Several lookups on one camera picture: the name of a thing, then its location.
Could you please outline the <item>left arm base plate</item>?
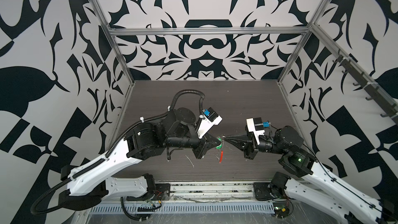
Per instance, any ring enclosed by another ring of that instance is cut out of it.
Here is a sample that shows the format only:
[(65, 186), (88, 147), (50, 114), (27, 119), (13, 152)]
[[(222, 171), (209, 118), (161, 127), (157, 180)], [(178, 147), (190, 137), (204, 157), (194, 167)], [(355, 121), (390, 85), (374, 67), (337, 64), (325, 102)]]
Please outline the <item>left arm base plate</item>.
[(171, 185), (169, 183), (161, 183), (155, 184), (154, 189), (148, 190), (147, 193), (145, 193), (141, 197), (126, 197), (127, 201), (146, 201), (146, 200), (162, 200), (164, 198), (167, 198), (170, 196), (170, 190), (171, 190)]

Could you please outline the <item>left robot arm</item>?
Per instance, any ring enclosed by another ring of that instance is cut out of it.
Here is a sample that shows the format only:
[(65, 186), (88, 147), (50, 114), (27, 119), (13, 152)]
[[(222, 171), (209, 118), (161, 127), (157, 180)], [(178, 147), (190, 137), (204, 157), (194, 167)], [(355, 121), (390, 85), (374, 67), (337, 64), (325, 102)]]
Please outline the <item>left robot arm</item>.
[(221, 144), (209, 130), (221, 123), (222, 117), (212, 108), (204, 110), (197, 123), (195, 114), (184, 107), (169, 110), (157, 120), (141, 120), (129, 130), (114, 148), (93, 161), (76, 168), (64, 169), (62, 176), (70, 179), (67, 189), (59, 195), (62, 208), (75, 211), (94, 207), (105, 199), (126, 198), (145, 201), (156, 194), (152, 175), (117, 179), (114, 175), (123, 169), (167, 152), (191, 149), (197, 159)]

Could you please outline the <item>green key tag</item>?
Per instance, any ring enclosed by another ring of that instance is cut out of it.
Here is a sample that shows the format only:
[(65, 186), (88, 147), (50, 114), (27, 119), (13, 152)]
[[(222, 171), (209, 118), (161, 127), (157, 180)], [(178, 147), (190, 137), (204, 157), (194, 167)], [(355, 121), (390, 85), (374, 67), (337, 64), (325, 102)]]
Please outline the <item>green key tag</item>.
[(220, 142), (220, 144), (216, 147), (216, 149), (221, 149), (222, 148), (222, 144), (223, 144), (223, 140), (220, 137), (218, 137), (217, 139)]

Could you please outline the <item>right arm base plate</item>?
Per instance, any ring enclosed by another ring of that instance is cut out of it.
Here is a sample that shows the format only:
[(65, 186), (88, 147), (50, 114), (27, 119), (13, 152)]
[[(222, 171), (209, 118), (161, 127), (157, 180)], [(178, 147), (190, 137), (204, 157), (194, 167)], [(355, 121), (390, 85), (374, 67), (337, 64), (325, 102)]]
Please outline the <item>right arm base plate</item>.
[(274, 183), (253, 183), (255, 198), (258, 201), (285, 199), (285, 188)]

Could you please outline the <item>red key tag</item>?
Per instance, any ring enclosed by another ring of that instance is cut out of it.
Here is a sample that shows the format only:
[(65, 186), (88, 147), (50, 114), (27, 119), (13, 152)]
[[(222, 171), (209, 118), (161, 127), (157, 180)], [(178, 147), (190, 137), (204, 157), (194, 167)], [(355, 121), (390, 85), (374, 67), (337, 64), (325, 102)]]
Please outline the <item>red key tag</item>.
[(219, 163), (221, 163), (223, 160), (223, 150), (220, 152), (220, 158), (219, 158)]

